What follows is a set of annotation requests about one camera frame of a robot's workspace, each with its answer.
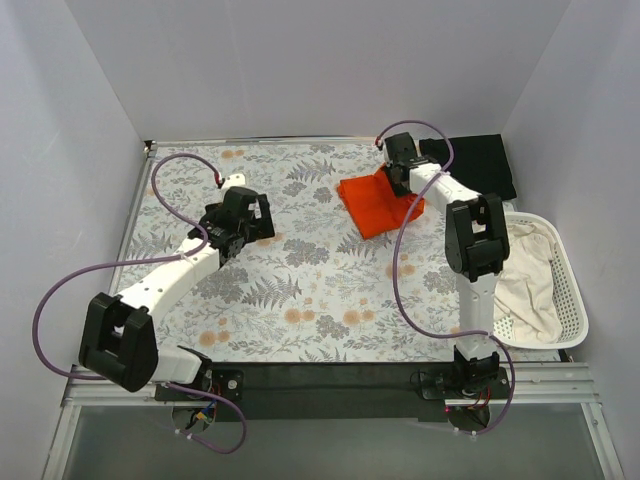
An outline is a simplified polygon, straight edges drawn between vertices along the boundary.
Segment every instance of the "glass panel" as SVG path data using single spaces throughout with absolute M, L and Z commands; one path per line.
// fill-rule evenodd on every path
M 409 419 L 251 421 L 232 455 L 172 425 L 170 407 L 83 407 L 64 478 L 604 478 L 580 405 L 514 405 L 475 441 Z M 239 430 L 220 422 L 204 436 L 229 446 Z

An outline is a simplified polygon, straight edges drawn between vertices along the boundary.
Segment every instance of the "black cloth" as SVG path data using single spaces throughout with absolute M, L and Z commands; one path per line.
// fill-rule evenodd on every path
M 452 138 L 455 158 L 449 169 L 453 178 L 476 192 L 496 193 L 502 200 L 516 198 L 511 169 L 504 151 L 502 136 Z M 420 140 L 420 153 L 436 159 L 444 165 L 449 151 L 444 140 Z

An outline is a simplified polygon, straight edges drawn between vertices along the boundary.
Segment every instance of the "floral mat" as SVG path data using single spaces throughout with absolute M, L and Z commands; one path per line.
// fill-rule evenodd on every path
M 452 341 L 415 333 L 399 317 L 391 289 L 396 232 L 364 241 L 336 186 L 373 173 L 383 162 L 371 145 L 248 144 L 161 147 L 211 160 L 223 175 L 244 173 L 247 186 L 266 193 L 276 236 L 246 246 L 219 272 L 155 320 L 160 344 L 234 362 L 450 361 Z M 211 172 L 178 159 L 159 174 L 171 205 L 198 219 L 219 201 Z M 146 179 L 127 258 L 172 253 L 190 229 L 158 203 Z M 400 288 L 407 311 L 436 333 L 457 330 L 454 276 L 444 258 L 444 222 L 427 206 L 405 233 Z M 122 270 L 118 290 L 151 266 Z M 556 351 L 512 349 L 519 361 L 558 360 Z

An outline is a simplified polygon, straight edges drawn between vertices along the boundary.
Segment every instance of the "cable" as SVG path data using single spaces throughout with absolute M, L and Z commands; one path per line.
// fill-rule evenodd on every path
M 511 371 L 511 388 L 509 389 L 509 395 L 507 397 L 507 401 L 504 405 L 504 408 L 502 409 L 502 412 L 500 412 L 500 415 L 498 415 L 498 418 L 496 418 L 496 420 L 487 428 L 485 428 L 484 430 L 481 430 L 480 432 L 477 432 L 477 434 L 489 433 L 496 426 L 498 426 L 500 422 L 502 422 L 502 420 L 504 419 L 505 415 L 509 411 L 509 407 L 511 406 L 511 402 L 513 401 L 513 394 L 515 392 L 516 370 L 513 364 L 513 360 L 511 359 L 511 355 L 507 351 L 507 347 L 504 345 L 504 343 L 500 341 L 500 339 L 495 337 L 492 333 L 486 332 L 484 330 L 467 330 L 465 332 L 448 333 L 448 334 L 438 334 L 438 333 L 428 332 L 423 328 L 420 328 L 420 326 L 418 326 L 413 320 L 411 320 L 411 318 L 409 317 L 409 314 L 406 312 L 406 310 L 404 309 L 404 306 L 402 305 L 402 298 L 400 297 L 400 288 L 398 286 L 398 258 L 400 257 L 400 245 L 402 243 L 402 236 L 404 235 L 404 231 L 407 228 L 407 225 L 409 224 L 409 219 L 411 218 L 411 214 L 418 206 L 418 203 L 420 203 L 420 200 L 422 200 L 422 198 L 425 196 L 429 188 L 431 188 L 431 186 L 438 180 L 438 178 L 440 178 L 440 176 L 444 175 L 447 172 L 447 170 L 451 167 L 451 164 L 453 163 L 453 158 L 454 158 L 453 145 L 451 145 L 451 141 L 449 140 L 449 138 L 439 128 L 435 127 L 434 125 L 431 125 L 428 122 L 424 122 L 422 120 L 401 120 L 399 122 L 389 125 L 376 137 L 375 145 L 379 148 L 380 145 L 378 144 L 378 142 L 382 139 L 382 136 L 385 133 L 387 133 L 389 130 L 391 130 L 392 128 L 398 125 L 403 125 L 406 123 L 415 123 L 419 125 L 425 125 L 431 128 L 432 130 L 434 130 L 435 132 L 437 132 L 444 140 L 444 143 L 447 145 L 447 149 L 449 150 L 449 159 L 447 160 L 447 163 L 443 165 L 440 171 L 438 171 L 431 178 L 431 180 L 427 182 L 425 187 L 418 193 L 418 195 L 416 195 L 416 198 L 411 203 L 409 210 L 407 210 L 407 214 L 405 215 L 404 220 L 402 221 L 402 225 L 400 225 L 400 230 L 398 231 L 398 238 L 396 239 L 396 244 L 393 249 L 393 271 L 392 271 L 392 277 L 391 277 L 393 282 L 393 295 L 395 297 L 396 304 L 398 305 L 398 310 L 400 311 L 402 318 L 404 318 L 404 320 L 409 324 L 409 326 L 413 328 L 416 332 L 422 335 L 425 335 L 427 337 L 435 338 L 439 340 L 448 340 L 452 338 L 466 337 L 469 335 L 483 335 L 493 340 L 504 352 L 504 355 L 507 359 L 507 363 L 509 364 L 509 370 Z
M 207 231 L 204 228 L 202 228 L 198 224 L 198 222 L 185 217 L 180 212 L 178 212 L 175 208 L 169 205 L 167 201 L 164 199 L 164 197 L 160 195 L 160 192 L 158 191 L 157 182 L 156 182 L 156 177 L 158 175 L 158 171 L 160 170 L 160 168 L 168 161 L 173 160 L 174 158 L 181 158 L 181 157 L 198 160 L 199 162 L 207 166 L 210 170 L 212 170 L 218 187 L 222 186 L 222 181 L 220 179 L 220 172 L 218 172 L 216 167 L 214 167 L 211 163 L 209 163 L 204 158 L 198 155 L 194 155 L 193 153 L 175 153 L 173 155 L 169 155 L 168 157 L 165 157 L 160 162 L 158 162 L 158 164 L 155 166 L 155 168 L 151 173 L 151 188 L 153 189 L 153 193 L 155 193 L 156 198 L 158 199 L 160 204 L 162 204 L 162 206 L 166 208 L 169 211 L 169 213 L 171 213 L 173 216 L 197 228 L 202 235 L 202 243 L 198 245 L 196 248 L 194 248 L 193 250 L 189 250 L 184 254 L 185 256 L 190 257 L 191 255 L 195 255 L 196 253 L 200 252 L 203 248 L 207 246 L 209 241 L 209 236 L 207 235 Z M 45 305 L 47 304 L 49 299 L 53 296 L 53 294 L 56 293 L 56 291 L 60 287 L 62 287 L 65 283 L 69 282 L 70 280 L 73 280 L 76 277 L 79 277 L 80 275 L 84 275 L 85 273 L 89 273 L 89 272 L 94 272 L 96 270 L 103 270 L 106 268 L 116 268 L 116 267 L 127 267 L 127 266 L 133 266 L 133 265 L 149 265 L 153 263 L 173 262 L 175 260 L 180 260 L 181 258 L 182 258 L 182 255 L 169 255 L 166 257 L 158 257 L 158 258 L 123 260 L 120 262 L 100 263 L 97 265 L 91 265 L 90 267 L 81 268 L 80 270 L 76 270 L 75 272 L 70 273 L 66 277 L 56 282 L 49 290 L 47 290 L 47 292 L 42 297 L 42 300 L 40 300 L 40 303 L 38 303 L 38 306 L 36 307 L 36 311 L 33 315 L 33 323 L 31 324 L 31 341 L 33 343 L 33 348 L 36 351 L 36 355 L 38 356 L 42 364 L 45 367 L 47 367 L 49 370 L 51 370 L 53 373 L 58 374 L 62 377 L 74 378 L 78 380 L 103 380 L 103 377 L 101 377 L 100 375 L 85 375 L 80 373 L 66 372 L 61 368 L 56 367 L 53 363 L 51 363 L 49 359 L 46 357 L 46 355 L 44 354 L 44 352 L 42 351 L 42 346 L 40 345 L 40 338 L 39 338 L 40 317 L 42 316 L 42 311 L 44 310 Z
M 197 410 L 194 410 L 191 413 L 191 417 L 189 418 L 189 423 L 187 423 L 187 426 L 184 427 L 185 430 L 191 430 L 193 428 L 193 426 L 198 423 L 198 419 L 196 418 L 196 415 L 198 414 Z
M 211 392 L 212 393 L 215 393 L 216 395 L 220 395 L 221 391 L 222 391 L 222 389 L 220 388 L 220 386 L 218 384 L 211 385 Z M 202 413 L 204 415 L 207 415 L 209 413 L 209 410 L 211 410 L 211 407 L 213 407 L 215 404 L 216 404 L 216 401 L 215 400 L 211 400 L 211 403 L 209 403 L 209 405 L 207 405 L 205 408 L 200 410 L 200 413 Z
M 189 433 L 186 430 L 179 430 L 182 435 L 184 435 L 185 437 L 187 437 L 187 438 L 189 438 L 191 440 L 195 440 L 199 444 L 204 445 L 205 447 L 213 450 L 216 453 L 221 453 L 223 455 L 227 455 L 229 453 L 233 453 L 233 452 L 235 452 L 236 450 L 238 450 L 242 446 L 242 444 L 244 443 L 244 441 L 247 438 L 247 419 L 245 418 L 244 414 L 242 413 L 242 410 L 240 410 L 240 407 L 238 407 L 235 403 L 233 403 L 230 400 L 227 400 L 224 397 L 221 397 L 220 395 L 216 395 L 215 393 L 201 392 L 199 390 L 193 390 L 192 388 L 183 387 L 182 385 L 176 385 L 175 383 L 167 383 L 164 386 L 166 386 L 167 388 L 171 388 L 173 390 L 176 390 L 178 392 L 187 393 L 187 394 L 190 394 L 190 395 L 195 395 L 195 394 L 202 393 L 204 397 L 208 397 L 208 398 L 210 398 L 212 400 L 215 400 L 216 402 L 224 403 L 228 407 L 231 407 L 231 409 L 236 413 L 236 415 L 238 416 L 238 419 L 242 423 L 242 435 L 240 437 L 240 440 L 238 441 L 238 443 L 236 443 L 231 448 L 218 447 L 218 446 L 212 444 L 211 442 L 209 442 L 209 441 L 207 441 L 207 440 L 205 440 L 205 439 L 203 439 L 201 437 L 198 437 L 197 435 L 193 435 L 193 434 Z
M 480 400 L 482 400 L 482 392 L 480 392 L 480 395 L 478 395 L 478 398 L 476 398 L 476 401 L 474 403 L 472 403 L 471 405 L 466 405 L 466 407 L 473 410 L 478 406 L 478 404 L 480 403 Z
M 442 133 L 440 129 L 438 129 L 434 125 L 431 125 L 429 122 L 425 122 L 424 120 L 400 120 L 399 122 L 392 123 L 387 128 L 385 128 L 382 132 L 380 132 L 380 135 L 378 135 L 374 141 L 374 145 L 379 149 L 382 149 L 380 140 L 382 140 L 382 137 L 384 136 L 384 134 L 387 133 L 392 128 L 397 127 L 398 125 L 406 125 L 407 123 L 409 124 L 413 123 L 416 125 L 424 125 L 425 127 L 429 127 L 431 130 L 434 130 L 438 135 L 440 135 L 444 139 L 445 143 L 447 144 L 447 148 L 449 149 L 450 155 L 449 155 L 449 161 L 444 167 L 442 167 L 442 169 L 447 170 L 451 166 L 451 163 L 453 162 L 453 147 L 451 146 L 451 142 L 449 142 L 449 138 L 444 133 Z
M 489 400 L 491 400 L 491 387 L 487 387 L 487 399 L 484 401 L 480 408 L 484 408 L 489 405 Z

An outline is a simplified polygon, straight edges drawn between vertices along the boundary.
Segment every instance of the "white wall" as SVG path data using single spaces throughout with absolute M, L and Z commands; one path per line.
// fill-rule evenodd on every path
M 46 289 L 114 259 L 142 159 L 131 123 L 63 0 L 0 1 L 0 477 L 39 478 L 65 380 L 39 364 L 31 315 Z M 60 292 L 43 343 L 69 367 L 110 272 Z
M 560 231 L 586 359 L 627 478 L 640 475 L 640 3 L 573 0 L 504 130 L 521 206 Z
M 67 0 L 143 138 L 501 131 L 569 0 Z

